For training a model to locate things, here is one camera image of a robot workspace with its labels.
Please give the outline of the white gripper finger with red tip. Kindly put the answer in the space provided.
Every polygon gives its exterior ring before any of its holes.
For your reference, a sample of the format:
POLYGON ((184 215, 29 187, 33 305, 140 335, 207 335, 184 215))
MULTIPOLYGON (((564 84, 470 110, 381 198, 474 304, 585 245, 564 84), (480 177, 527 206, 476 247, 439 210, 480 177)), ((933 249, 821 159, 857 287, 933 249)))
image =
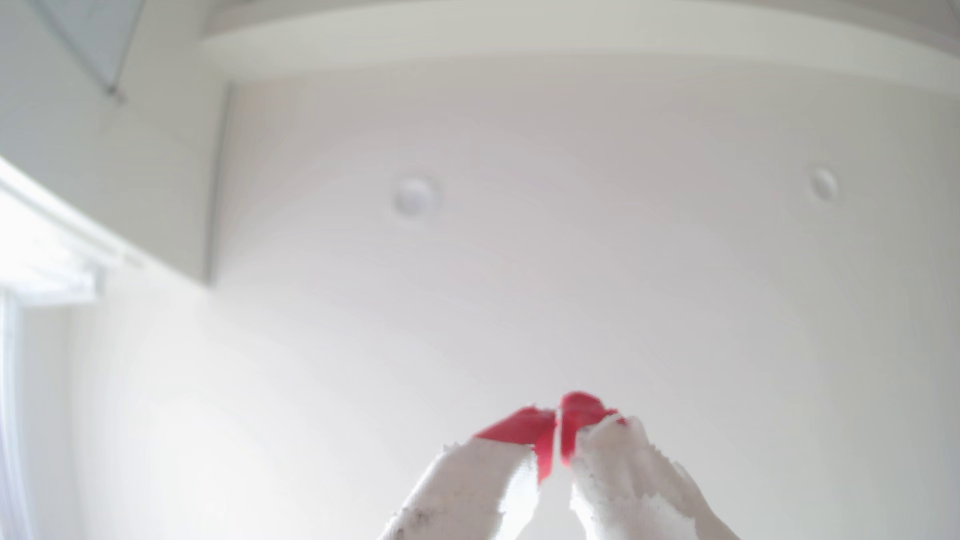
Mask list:
POLYGON ((523 407, 444 447, 380 539, 517 539, 552 471, 557 412, 523 407))
POLYGON ((738 539, 638 417, 581 391, 561 398, 559 414, 560 458, 573 478, 570 508, 588 539, 738 539))

